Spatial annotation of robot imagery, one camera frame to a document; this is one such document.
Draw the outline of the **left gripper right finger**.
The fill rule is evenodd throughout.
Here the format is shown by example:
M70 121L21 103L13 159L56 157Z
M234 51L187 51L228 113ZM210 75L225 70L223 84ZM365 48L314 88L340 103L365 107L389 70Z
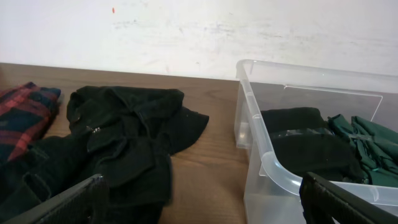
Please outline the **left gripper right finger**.
M308 172L299 190L307 224L397 224L397 217Z

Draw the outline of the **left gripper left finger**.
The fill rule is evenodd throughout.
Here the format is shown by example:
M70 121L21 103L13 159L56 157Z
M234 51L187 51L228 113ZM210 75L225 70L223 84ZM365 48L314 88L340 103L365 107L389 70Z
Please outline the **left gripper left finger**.
M102 175L96 174L4 223L103 223L108 204L108 183Z

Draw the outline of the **clear plastic storage bin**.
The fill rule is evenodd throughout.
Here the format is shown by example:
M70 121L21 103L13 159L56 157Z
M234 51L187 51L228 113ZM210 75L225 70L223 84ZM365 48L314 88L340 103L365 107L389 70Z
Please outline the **clear plastic storage bin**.
M277 160L262 111L311 107L320 111L327 125L329 117L339 114L347 121L359 116L397 133L395 76L257 60L240 60L236 72L234 133L236 145L248 152L244 190L248 223L305 222L299 194L303 176L291 173ZM397 214L397 187L329 181Z

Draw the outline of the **black taped garment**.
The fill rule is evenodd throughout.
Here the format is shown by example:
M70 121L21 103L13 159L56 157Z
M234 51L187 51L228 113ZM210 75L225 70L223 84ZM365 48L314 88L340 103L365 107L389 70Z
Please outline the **black taped garment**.
M261 112L279 163L291 173L362 184L365 174L348 142L335 136L316 108Z

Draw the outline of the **green garment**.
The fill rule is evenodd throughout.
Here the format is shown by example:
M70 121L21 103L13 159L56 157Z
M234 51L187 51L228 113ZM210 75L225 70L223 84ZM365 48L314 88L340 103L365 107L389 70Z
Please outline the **green garment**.
M331 130L348 142L363 171L363 184L397 187L397 133L359 116L328 118Z

